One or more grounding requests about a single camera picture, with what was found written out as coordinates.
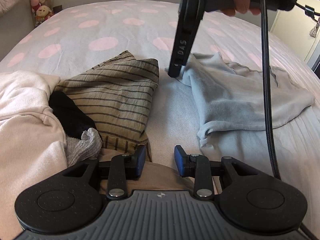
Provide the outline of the clear tube of plush toys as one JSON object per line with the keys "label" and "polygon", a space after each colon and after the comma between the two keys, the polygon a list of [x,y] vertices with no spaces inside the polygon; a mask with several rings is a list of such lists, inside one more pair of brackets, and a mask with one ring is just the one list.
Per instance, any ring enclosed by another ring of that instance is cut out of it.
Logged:
{"label": "clear tube of plush toys", "polygon": [[54,15],[53,0],[30,0],[35,28]]}

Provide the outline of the black garment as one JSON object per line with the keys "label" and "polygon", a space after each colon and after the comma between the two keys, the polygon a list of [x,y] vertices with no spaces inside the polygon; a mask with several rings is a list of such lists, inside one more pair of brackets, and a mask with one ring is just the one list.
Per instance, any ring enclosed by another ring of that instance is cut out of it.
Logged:
{"label": "black garment", "polygon": [[76,139],[81,139],[84,131],[96,129],[95,122],[80,110],[74,101],[61,91],[54,91],[49,98],[49,107],[61,123],[65,133]]}

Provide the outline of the dark wall socket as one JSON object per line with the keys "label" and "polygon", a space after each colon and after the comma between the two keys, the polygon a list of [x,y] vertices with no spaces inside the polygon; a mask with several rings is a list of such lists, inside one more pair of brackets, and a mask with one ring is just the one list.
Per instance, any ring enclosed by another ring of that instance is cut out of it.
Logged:
{"label": "dark wall socket", "polygon": [[53,12],[54,12],[55,14],[61,12],[62,10],[63,10],[62,5],[57,5],[57,6],[54,6],[54,7],[53,7]]}

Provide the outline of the pink polka dot bedsheet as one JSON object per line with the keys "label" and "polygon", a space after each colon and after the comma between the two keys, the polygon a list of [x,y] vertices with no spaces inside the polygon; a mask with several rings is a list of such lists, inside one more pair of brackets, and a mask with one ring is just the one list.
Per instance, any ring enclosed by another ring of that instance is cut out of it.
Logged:
{"label": "pink polka dot bedsheet", "polygon": [[[153,96],[146,133],[154,163],[175,167],[174,146],[199,153],[200,122],[191,88],[168,77],[178,4],[114,1],[66,9],[34,29],[1,61],[1,72],[31,70],[68,79],[125,50],[137,59],[157,59],[160,81]],[[281,40],[269,34],[271,65],[285,70],[315,98],[315,104],[274,130],[282,180],[308,200],[306,226],[319,236],[319,79]],[[205,14],[193,53],[220,53],[225,62],[261,70],[260,28],[234,17]],[[211,134],[217,152],[271,173],[265,132]]]}

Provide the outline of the brown striped garment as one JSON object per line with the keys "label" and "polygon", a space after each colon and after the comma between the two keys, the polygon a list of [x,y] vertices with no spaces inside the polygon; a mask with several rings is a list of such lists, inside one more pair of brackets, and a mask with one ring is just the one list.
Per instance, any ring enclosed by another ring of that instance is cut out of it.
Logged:
{"label": "brown striped garment", "polygon": [[146,159],[151,161],[145,128],[158,84],[156,59],[136,59],[124,51],[60,81],[55,90],[65,93],[95,122],[103,148],[133,154],[138,145],[145,145]]}

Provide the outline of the grey knit sock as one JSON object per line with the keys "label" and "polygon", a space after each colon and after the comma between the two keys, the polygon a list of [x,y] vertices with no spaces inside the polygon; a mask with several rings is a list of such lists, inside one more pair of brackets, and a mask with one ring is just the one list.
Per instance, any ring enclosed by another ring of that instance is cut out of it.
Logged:
{"label": "grey knit sock", "polygon": [[90,157],[97,157],[103,145],[99,132],[95,128],[83,131],[80,139],[66,136],[65,155],[68,167]]}

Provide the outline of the white cabinet door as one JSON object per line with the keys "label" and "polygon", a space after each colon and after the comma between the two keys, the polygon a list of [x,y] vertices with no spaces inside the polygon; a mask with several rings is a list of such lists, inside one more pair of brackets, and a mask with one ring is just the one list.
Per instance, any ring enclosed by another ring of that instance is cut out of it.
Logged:
{"label": "white cabinet door", "polygon": [[316,37],[310,31],[316,22],[305,14],[304,9],[295,6],[290,11],[277,11],[271,32],[282,40],[312,70],[319,57],[319,32]]}

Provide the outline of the tan brown garment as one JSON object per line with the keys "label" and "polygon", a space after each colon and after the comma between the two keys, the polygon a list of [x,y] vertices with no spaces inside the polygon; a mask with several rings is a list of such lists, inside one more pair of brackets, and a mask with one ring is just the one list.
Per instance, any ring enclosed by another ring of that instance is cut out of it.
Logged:
{"label": "tan brown garment", "polygon": [[[112,157],[119,155],[120,152],[103,148],[99,153],[99,161],[109,161]],[[214,193],[221,193],[221,185],[218,177],[213,177]],[[105,194],[107,180],[100,183],[100,194]],[[132,190],[190,190],[193,192],[194,179],[182,178],[178,172],[170,167],[145,162],[143,172],[138,180],[127,180],[127,190],[131,194]]]}

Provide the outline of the cream white sweater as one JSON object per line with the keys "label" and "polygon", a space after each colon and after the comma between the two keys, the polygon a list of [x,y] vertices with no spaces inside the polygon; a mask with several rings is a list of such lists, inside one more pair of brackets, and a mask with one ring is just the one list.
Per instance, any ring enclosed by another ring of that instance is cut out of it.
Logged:
{"label": "cream white sweater", "polygon": [[17,196],[67,167],[66,136],[48,104],[59,82],[30,71],[1,74],[1,239],[22,231]]}

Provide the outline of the light blue-grey long-sleeve shirt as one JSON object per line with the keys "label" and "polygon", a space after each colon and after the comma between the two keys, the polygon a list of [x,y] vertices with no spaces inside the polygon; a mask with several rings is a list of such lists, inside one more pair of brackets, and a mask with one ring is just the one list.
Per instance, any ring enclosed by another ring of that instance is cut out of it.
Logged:
{"label": "light blue-grey long-sleeve shirt", "polygon": [[[193,54],[173,79],[166,64],[159,62],[147,126],[154,161],[168,165],[177,144],[209,157],[267,155],[260,70],[227,63],[218,53]],[[316,97],[279,67],[271,70],[271,93],[277,155],[314,154],[319,148]]]}

